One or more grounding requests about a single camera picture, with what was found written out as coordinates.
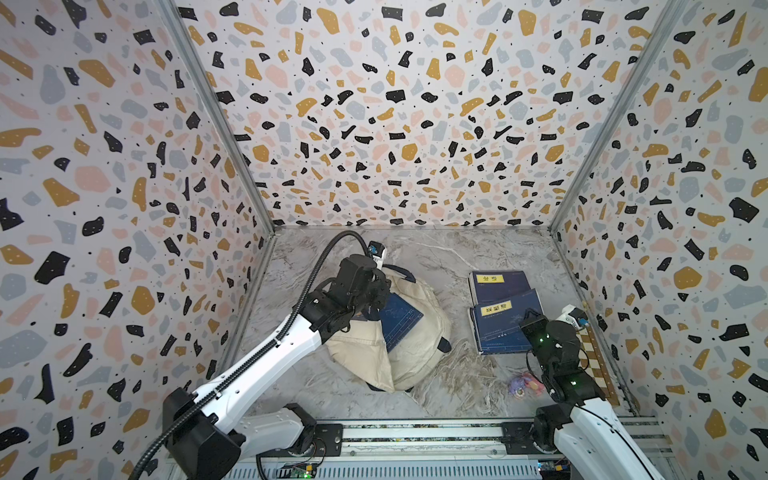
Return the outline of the dark blue thin book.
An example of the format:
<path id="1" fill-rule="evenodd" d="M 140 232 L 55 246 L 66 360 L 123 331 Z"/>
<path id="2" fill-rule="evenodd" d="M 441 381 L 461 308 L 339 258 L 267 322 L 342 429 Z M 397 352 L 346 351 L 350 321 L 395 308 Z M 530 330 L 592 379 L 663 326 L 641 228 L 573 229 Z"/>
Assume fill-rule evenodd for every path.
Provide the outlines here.
<path id="1" fill-rule="evenodd" d="M 396 293 L 379 311 L 379 323 L 387 352 L 391 352 L 423 318 L 423 313 Z"/>
<path id="2" fill-rule="evenodd" d="M 521 330 L 526 316 L 543 312 L 535 289 L 509 299 L 468 309 L 475 345 L 481 355 L 525 353 L 531 346 Z"/>

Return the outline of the beige canvas floral tote bag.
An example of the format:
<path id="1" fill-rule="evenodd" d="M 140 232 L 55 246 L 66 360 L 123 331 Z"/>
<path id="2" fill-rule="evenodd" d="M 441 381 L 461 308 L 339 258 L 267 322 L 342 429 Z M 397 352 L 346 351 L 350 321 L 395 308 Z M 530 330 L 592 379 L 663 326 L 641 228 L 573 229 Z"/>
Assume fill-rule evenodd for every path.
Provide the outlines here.
<path id="1" fill-rule="evenodd" d="M 377 320 L 360 314 L 326 347 L 334 362 L 370 389 L 408 391 L 452 351 L 452 322 L 431 286 L 395 265 L 383 267 L 390 296 Z"/>

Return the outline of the blue Little Prince book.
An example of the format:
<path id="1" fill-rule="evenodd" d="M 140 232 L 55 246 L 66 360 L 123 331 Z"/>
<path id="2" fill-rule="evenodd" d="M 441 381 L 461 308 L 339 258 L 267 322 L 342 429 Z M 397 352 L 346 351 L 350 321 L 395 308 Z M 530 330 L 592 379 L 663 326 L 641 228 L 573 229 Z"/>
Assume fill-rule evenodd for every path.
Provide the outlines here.
<path id="1" fill-rule="evenodd" d="M 499 303 L 531 289 L 520 270 L 473 271 L 468 282 L 473 303 L 482 305 Z"/>

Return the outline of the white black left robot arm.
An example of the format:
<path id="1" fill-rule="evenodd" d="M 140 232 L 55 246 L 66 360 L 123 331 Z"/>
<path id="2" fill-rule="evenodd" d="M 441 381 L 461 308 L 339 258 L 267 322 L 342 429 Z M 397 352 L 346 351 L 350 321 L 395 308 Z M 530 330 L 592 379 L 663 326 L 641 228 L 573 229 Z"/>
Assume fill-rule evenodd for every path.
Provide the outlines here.
<path id="1" fill-rule="evenodd" d="M 248 356 L 193 393 L 177 390 L 163 404 L 163 440 L 170 456 L 190 479 L 221 479 L 239 460 L 279 451 L 303 456 L 316 448 L 316 420 L 297 404 L 257 416 L 255 401 L 298 361 L 362 312 L 382 309 L 390 281 L 382 268 L 382 244 L 372 252 L 344 258 L 335 277 L 297 303 L 266 340 Z"/>

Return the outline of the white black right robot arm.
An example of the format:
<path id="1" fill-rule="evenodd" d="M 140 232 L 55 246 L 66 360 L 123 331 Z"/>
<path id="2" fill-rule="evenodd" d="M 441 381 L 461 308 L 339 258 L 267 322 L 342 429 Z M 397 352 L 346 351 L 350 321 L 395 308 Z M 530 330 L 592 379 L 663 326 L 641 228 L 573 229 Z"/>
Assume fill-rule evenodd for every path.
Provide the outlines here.
<path id="1" fill-rule="evenodd" d="M 584 479 L 661 479 L 662 473 L 615 414 L 596 380 L 581 366 L 580 310 L 569 306 L 550 320 L 527 309 L 520 328 L 531 345 L 552 405 L 536 411 L 534 447 L 560 453 Z"/>

